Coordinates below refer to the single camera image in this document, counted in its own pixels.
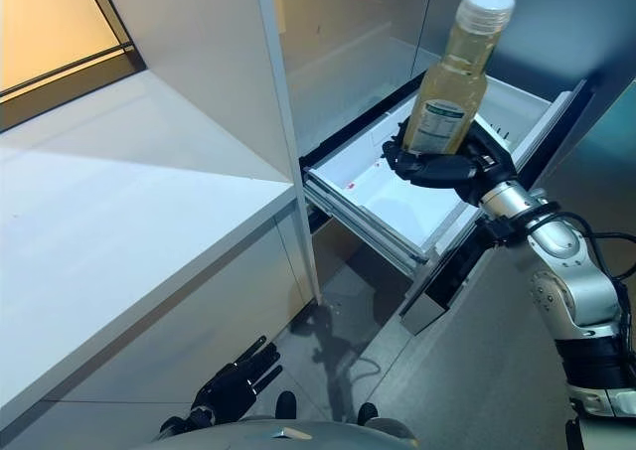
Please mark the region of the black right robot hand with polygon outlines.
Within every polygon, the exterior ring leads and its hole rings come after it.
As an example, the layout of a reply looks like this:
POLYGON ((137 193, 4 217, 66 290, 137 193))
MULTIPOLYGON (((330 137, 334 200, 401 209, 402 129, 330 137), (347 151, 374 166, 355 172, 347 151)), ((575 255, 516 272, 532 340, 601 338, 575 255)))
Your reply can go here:
POLYGON ((382 157, 402 180, 417 187, 452 189, 474 207, 498 185, 518 179, 511 154, 500 137, 472 121, 454 154, 410 153, 402 148, 408 122, 398 125, 398 134, 382 145, 382 157))

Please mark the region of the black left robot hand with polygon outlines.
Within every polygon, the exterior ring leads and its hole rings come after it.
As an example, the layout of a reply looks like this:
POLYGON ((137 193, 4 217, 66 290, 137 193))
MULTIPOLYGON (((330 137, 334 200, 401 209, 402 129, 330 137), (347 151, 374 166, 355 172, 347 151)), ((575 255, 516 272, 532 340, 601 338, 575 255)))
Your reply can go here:
POLYGON ((282 372, 279 360, 277 347, 259 337, 200 388, 191 411, 203 411, 214 424, 239 421, 282 372))

